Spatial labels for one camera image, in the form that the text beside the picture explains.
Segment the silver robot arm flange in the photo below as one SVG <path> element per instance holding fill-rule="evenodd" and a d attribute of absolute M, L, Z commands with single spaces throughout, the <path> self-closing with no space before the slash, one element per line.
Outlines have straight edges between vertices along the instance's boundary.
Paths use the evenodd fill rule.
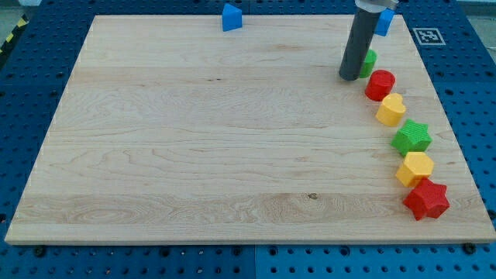
<path fill-rule="evenodd" d="M 385 9 L 395 10 L 398 3 L 398 0 L 355 0 L 358 8 L 371 13 L 380 13 Z"/>

